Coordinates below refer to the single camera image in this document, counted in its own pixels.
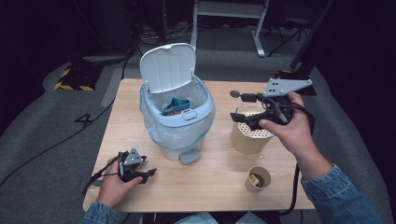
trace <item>denim jacket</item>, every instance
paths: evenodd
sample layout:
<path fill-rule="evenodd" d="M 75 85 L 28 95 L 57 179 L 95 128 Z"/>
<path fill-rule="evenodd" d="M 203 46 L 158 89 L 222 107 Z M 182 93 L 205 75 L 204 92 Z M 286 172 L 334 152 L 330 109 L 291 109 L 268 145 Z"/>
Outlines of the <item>denim jacket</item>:
<path fill-rule="evenodd" d="M 321 223 L 383 223 L 363 193 L 358 191 L 341 169 L 334 165 L 326 175 L 301 180 L 306 196 L 317 209 Z M 100 203 L 92 203 L 81 224 L 118 224 L 120 215 Z M 263 223 L 247 213 L 237 223 Z M 217 223 L 208 213 L 200 213 L 180 220 L 181 223 Z"/>

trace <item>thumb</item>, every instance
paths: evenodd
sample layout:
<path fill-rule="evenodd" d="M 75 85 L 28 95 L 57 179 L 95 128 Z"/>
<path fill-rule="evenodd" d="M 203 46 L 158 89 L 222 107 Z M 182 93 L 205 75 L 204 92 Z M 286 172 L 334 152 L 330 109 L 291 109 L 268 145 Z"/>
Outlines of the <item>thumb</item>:
<path fill-rule="evenodd" d="M 267 130 L 270 133 L 273 133 L 274 135 L 277 135 L 279 133 L 279 128 L 280 125 L 277 125 L 273 123 L 271 120 L 268 119 L 261 119 L 259 121 L 260 126 L 262 126 L 265 130 Z"/>
<path fill-rule="evenodd" d="M 132 189 L 136 185 L 138 185 L 140 182 L 142 182 L 142 180 L 143 180 L 143 177 L 138 176 L 138 177 L 135 177 L 134 179 L 132 179 L 131 181 L 126 182 L 125 184 L 128 187 L 128 189 Z"/>

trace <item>person's left hand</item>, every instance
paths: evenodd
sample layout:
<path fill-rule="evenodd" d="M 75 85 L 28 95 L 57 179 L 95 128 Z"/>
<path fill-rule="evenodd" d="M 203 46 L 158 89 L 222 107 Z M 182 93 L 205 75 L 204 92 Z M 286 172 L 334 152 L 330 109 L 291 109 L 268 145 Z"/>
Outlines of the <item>person's left hand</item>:
<path fill-rule="evenodd" d="M 111 208 L 114 208 L 118 203 L 120 203 L 125 194 L 143 180 L 143 177 L 139 176 L 124 183 L 118 175 L 111 175 L 119 172 L 119 165 L 119 161 L 114 161 L 111 166 L 107 167 L 105 176 L 103 177 L 102 186 L 99 191 L 99 196 L 96 200 L 97 202 Z"/>

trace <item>white metal stand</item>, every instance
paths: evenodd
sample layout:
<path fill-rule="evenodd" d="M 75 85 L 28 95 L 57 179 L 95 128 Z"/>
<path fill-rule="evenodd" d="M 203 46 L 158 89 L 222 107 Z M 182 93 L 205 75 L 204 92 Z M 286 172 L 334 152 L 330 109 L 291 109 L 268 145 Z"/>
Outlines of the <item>white metal stand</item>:
<path fill-rule="evenodd" d="M 262 43 L 259 34 L 262 29 L 265 13 L 267 12 L 268 0 L 264 4 L 240 4 L 240 3 L 223 3 L 223 2 L 206 2 L 195 0 L 194 16 L 191 35 L 191 45 L 196 49 L 197 45 L 197 22 L 198 15 L 205 16 L 221 16 L 221 17 L 239 17 L 259 19 L 256 31 L 252 31 L 254 44 L 256 45 L 259 57 L 264 57 L 265 53 L 262 49 Z"/>

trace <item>gray carpet floor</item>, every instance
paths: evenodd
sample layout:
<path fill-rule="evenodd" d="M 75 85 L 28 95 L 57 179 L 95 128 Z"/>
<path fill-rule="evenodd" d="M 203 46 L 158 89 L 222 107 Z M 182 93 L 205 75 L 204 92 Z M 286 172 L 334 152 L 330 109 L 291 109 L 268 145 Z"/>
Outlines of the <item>gray carpet floor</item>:
<path fill-rule="evenodd" d="M 289 69 L 304 38 L 300 42 L 291 40 L 272 57 L 259 58 L 250 30 L 254 27 L 201 31 L 195 75 L 203 80 L 265 82 L 274 77 L 275 71 Z M 185 35 L 169 43 L 190 43 L 190 38 Z M 261 40 L 264 49 L 273 49 L 280 43 L 276 31 L 261 36 Z M 150 48 L 140 49 L 144 53 Z M 130 59 L 125 77 L 140 77 L 139 60 L 137 54 Z M 0 223 L 79 223 L 85 213 L 82 189 L 91 177 L 101 146 L 111 107 L 103 111 L 116 94 L 122 63 L 104 68 L 96 91 L 53 89 L 67 65 L 65 62 L 48 74 L 43 81 L 45 94 L 27 106 L 1 136 L 1 180 L 38 153 L 52 149 L 23 166 L 0 188 Z M 314 138 L 318 147 L 367 195 L 385 223 L 393 223 L 386 186 L 359 132 L 332 98 L 320 72 L 314 69 L 310 78 L 318 95 L 305 96 L 304 101 L 317 120 Z M 82 124 L 75 119 L 87 113 L 91 119 L 103 115 L 82 130 Z M 139 223 L 141 216 L 131 214 L 125 223 Z M 282 223 L 300 223 L 300 218 L 300 211 L 294 211 L 282 217 Z M 304 223 L 319 223 L 315 210 L 304 210 Z"/>

